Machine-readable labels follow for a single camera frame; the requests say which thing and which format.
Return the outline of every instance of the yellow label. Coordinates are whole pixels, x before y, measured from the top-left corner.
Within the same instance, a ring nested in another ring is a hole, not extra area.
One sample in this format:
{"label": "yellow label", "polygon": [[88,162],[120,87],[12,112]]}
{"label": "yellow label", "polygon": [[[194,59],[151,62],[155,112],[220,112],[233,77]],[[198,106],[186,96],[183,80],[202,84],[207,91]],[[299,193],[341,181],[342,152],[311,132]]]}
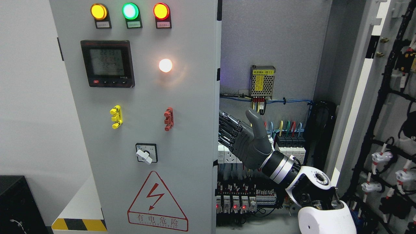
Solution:
{"label": "yellow label", "polygon": [[274,70],[253,70],[253,75],[274,75]]}
{"label": "yellow label", "polygon": [[264,75],[256,75],[256,85],[254,87],[255,91],[262,91],[264,83]]}
{"label": "yellow label", "polygon": [[410,69],[413,73],[416,73],[416,59],[413,60],[412,67]]}

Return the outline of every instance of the red terminal connector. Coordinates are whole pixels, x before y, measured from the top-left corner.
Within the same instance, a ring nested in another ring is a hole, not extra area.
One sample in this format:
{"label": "red terminal connector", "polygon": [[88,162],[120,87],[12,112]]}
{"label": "red terminal connector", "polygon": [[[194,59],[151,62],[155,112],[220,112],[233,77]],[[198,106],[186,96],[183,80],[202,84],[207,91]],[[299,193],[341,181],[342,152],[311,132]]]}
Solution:
{"label": "red terminal connector", "polygon": [[165,131],[169,132],[173,128],[173,108],[168,107],[163,115],[165,116]]}

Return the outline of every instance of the warning triangle sign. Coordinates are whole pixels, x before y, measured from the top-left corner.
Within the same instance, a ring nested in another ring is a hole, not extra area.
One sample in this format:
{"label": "warning triangle sign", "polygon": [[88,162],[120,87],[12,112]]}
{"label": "warning triangle sign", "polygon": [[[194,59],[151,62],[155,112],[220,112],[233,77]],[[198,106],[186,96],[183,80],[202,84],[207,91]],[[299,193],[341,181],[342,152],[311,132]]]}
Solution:
{"label": "warning triangle sign", "polygon": [[188,218],[156,171],[151,171],[128,212],[129,223],[188,231]]}

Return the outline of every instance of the green indicator light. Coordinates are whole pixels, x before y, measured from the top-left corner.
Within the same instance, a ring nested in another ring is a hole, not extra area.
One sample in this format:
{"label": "green indicator light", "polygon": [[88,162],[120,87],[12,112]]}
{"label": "green indicator light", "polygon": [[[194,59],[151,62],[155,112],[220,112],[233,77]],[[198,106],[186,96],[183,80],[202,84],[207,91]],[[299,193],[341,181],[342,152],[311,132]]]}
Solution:
{"label": "green indicator light", "polygon": [[122,10],[124,17],[128,20],[134,20],[139,15],[139,8],[131,2],[125,3]]}

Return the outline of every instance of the robotic arm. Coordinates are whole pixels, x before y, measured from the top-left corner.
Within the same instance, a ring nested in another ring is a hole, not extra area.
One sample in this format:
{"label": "robotic arm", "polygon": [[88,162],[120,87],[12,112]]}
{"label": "robotic arm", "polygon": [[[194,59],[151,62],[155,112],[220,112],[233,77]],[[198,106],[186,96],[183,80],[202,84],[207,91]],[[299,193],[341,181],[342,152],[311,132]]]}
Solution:
{"label": "robotic arm", "polygon": [[298,214],[302,234],[355,234],[348,206],[339,199],[328,176],[272,151],[261,116],[252,109],[245,114],[253,127],[220,110],[218,141],[247,168],[261,168],[286,189],[294,203],[302,207]]}

